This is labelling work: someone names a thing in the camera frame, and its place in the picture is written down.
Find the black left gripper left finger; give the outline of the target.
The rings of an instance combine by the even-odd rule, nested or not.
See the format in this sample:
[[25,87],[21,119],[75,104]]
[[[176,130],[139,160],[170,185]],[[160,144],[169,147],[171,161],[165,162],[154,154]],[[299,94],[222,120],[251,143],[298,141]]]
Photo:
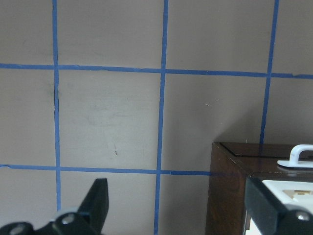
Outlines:
[[96,179],[76,212],[66,212],[34,229],[28,222],[0,228],[2,235],[100,235],[109,210],[108,181]]

